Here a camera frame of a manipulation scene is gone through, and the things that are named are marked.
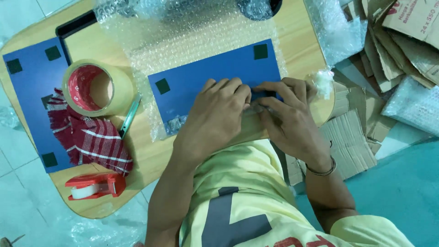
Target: packing tape roll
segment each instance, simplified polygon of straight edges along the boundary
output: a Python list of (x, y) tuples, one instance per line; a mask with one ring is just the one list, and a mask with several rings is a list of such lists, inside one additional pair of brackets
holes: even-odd
[(94, 184), (84, 188), (77, 189), (76, 186), (72, 187), (72, 197), (73, 199), (82, 199), (97, 193), (99, 190), (99, 185)]
[(67, 68), (62, 92), (74, 111), (91, 117), (122, 113), (134, 97), (127, 74), (93, 59), (78, 60)]

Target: blue board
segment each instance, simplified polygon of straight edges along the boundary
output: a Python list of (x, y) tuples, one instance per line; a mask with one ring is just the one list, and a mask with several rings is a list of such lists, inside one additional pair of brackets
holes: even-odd
[[(168, 134), (175, 134), (169, 129), (169, 121), (189, 113), (207, 79), (233, 77), (250, 87), (263, 81), (280, 81), (271, 39), (148, 76)], [(255, 94), (252, 100), (262, 96), (265, 94)]]
[(44, 105), (68, 68), (59, 38), (3, 55), (3, 60), (46, 172), (73, 167), (50, 129)]

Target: bracelet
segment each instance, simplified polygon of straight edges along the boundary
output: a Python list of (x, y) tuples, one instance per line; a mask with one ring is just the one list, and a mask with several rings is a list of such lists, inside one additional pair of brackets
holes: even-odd
[(337, 168), (337, 163), (335, 162), (334, 158), (332, 158), (332, 156), (331, 156), (331, 160), (332, 160), (331, 169), (329, 171), (327, 171), (327, 172), (316, 172), (316, 171), (313, 171), (312, 169), (310, 169), (308, 167), (308, 165), (306, 163), (305, 163), (305, 166), (308, 169), (308, 171), (311, 172), (314, 175), (317, 175), (317, 176), (328, 176), (329, 174), (333, 173), (335, 171), (335, 169)]

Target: red tape dispenser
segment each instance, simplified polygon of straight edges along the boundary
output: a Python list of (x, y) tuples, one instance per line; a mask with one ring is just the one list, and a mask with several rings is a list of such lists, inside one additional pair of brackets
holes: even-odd
[(117, 173), (87, 174), (71, 178), (65, 183), (72, 187), (72, 200), (96, 199), (105, 195), (118, 197), (126, 188), (125, 178)]

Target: yellow t-shirt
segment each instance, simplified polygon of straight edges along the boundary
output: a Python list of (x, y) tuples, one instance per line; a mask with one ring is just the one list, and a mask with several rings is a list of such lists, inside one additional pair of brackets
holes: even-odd
[(340, 219), (330, 235), (314, 229), (297, 210), (268, 140), (221, 150), (197, 168), (180, 238), (183, 247), (413, 246), (378, 216)]

